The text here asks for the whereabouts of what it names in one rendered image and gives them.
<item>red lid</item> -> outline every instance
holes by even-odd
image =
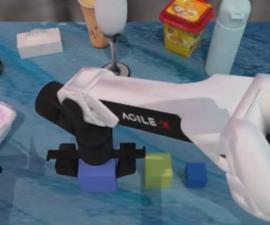
[[[207,0],[198,0],[203,3],[208,3]],[[200,32],[202,31],[207,23],[213,18],[214,16],[214,9],[212,7],[209,7],[206,9],[206,11],[200,15],[199,19],[197,21],[189,21],[186,19],[183,19],[177,15],[173,15],[167,11],[167,9],[174,4],[175,0],[172,0],[160,13],[160,20],[163,23],[168,23],[171,26],[180,28],[182,30],[188,31],[188,32]]]

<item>blue tablecloth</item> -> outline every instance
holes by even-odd
[[[176,83],[206,79],[204,59],[214,24],[202,44],[185,59],[163,46],[160,23],[130,23],[118,47],[118,59],[132,76]],[[34,28],[59,27],[64,53],[21,60],[16,34]],[[109,49],[94,49],[81,23],[0,22],[0,101],[18,116],[0,146],[0,225],[264,225],[232,200],[225,175],[193,144],[125,127],[114,131],[115,142],[137,142],[149,152],[171,152],[174,179],[170,189],[141,188],[140,172],[119,179],[112,194],[82,193],[77,180],[59,176],[54,162],[45,162],[48,149],[74,138],[35,113],[34,101],[47,82],[65,83],[81,67],[101,67]],[[232,74],[270,73],[270,23],[247,26]],[[186,162],[206,162],[205,189],[183,185]]]

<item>water bottle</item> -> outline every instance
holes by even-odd
[[[222,1],[205,63],[209,76],[230,73],[250,11],[249,0]]]

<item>wine glass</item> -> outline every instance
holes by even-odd
[[[126,24],[127,0],[95,0],[94,8],[97,24],[111,47],[112,62],[103,68],[111,70],[118,76],[130,76],[131,72],[127,65],[116,60],[117,41]]]

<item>background wall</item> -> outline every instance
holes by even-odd
[[[208,0],[218,10],[221,0]],[[128,0],[129,21],[158,21],[169,0]],[[250,0],[250,21],[270,21],[270,0]],[[83,21],[77,0],[0,0],[0,21]]]

